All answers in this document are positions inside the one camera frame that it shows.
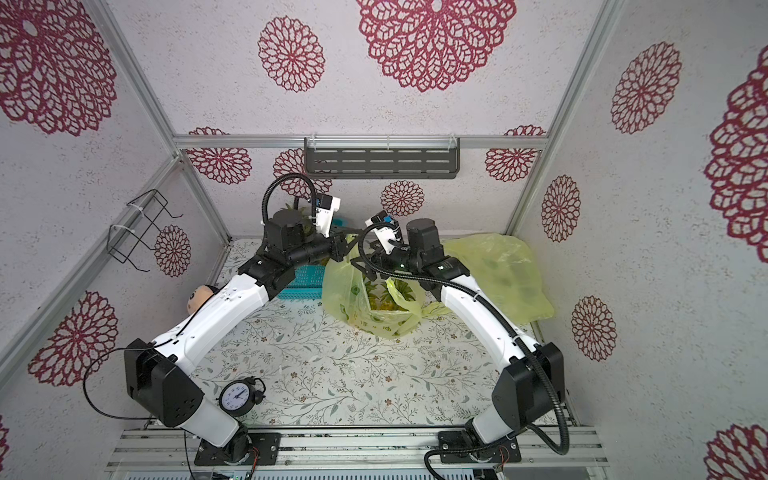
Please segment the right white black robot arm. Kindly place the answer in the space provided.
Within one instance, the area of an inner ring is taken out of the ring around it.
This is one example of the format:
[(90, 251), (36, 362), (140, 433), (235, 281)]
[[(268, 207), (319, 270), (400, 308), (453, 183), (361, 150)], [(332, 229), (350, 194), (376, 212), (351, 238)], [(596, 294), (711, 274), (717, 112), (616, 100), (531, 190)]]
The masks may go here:
[(467, 426), (478, 445), (530, 430), (556, 453), (570, 448), (562, 406), (564, 360), (552, 343), (541, 344), (515, 326), (490, 300), (459, 259), (445, 253), (435, 222), (407, 224), (407, 237), (397, 222), (381, 213), (366, 221), (358, 237), (363, 271), (373, 278), (418, 282), (461, 319), (486, 349), (499, 378), (491, 406)]

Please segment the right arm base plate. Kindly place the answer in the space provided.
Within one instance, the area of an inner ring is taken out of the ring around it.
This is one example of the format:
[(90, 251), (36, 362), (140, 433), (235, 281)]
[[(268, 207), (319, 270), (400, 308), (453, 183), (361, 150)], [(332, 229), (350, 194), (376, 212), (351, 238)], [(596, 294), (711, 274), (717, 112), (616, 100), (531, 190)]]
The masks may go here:
[(481, 444), (464, 430), (443, 430), (437, 438), (440, 461), (444, 464), (507, 464), (522, 460), (517, 440), (509, 435), (490, 444)]

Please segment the yellow plastic bag top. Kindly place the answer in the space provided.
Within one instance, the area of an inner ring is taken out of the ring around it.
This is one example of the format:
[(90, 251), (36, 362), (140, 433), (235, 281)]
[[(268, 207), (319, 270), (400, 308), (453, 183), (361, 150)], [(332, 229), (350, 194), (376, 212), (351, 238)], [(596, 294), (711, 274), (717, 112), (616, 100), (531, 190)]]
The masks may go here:
[(352, 263), (356, 254), (325, 266), (321, 301), (333, 318), (385, 339), (403, 337), (425, 319), (451, 311), (439, 301), (427, 299), (415, 281), (390, 278), (370, 280)]

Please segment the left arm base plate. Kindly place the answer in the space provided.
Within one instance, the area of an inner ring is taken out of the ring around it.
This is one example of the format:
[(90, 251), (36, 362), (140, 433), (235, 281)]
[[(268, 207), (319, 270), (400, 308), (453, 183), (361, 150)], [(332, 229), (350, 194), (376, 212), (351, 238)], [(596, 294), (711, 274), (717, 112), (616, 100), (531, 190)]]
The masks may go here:
[(282, 435), (275, 432), (239, 433), (223, 447), (202, 440), (195, 466), (272, 466), (276, 464)]

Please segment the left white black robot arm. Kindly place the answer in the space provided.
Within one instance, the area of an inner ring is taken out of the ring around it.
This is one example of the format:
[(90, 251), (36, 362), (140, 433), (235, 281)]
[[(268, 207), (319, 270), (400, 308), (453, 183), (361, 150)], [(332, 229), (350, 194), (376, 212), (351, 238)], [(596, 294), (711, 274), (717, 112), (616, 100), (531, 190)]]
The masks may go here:
[(262, 243), (217, 293), (169, 331), (124, 351), (128, 396), (166, 427), (180, 427), (218, 448), (241, 450), (246, 430), (207, 398), (191, 376), (201, 360), (242, 320), (267, 305), (295, 278), (297, 267), (340, 261), (351, 247), (333, 225), (340, 203), (315, 208), (314, 229), (303, 232), (296, 210), (281, 210), (265, 223)]

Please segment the pineapple front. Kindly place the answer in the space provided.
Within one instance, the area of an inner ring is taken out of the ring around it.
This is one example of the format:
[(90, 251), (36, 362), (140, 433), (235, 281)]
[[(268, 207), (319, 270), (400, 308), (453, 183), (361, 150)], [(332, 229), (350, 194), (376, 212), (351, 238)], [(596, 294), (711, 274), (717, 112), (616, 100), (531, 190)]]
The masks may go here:
[[(416, 300), (415, 290), (408, 282), (402, 279), (393, 279), (392, 283), (405, 301)], [(391, 295), (386, 280), (371, 281), (365, 278), (364, 286), (372, 310), (405, 311), (405, 308), (400, 306)]]

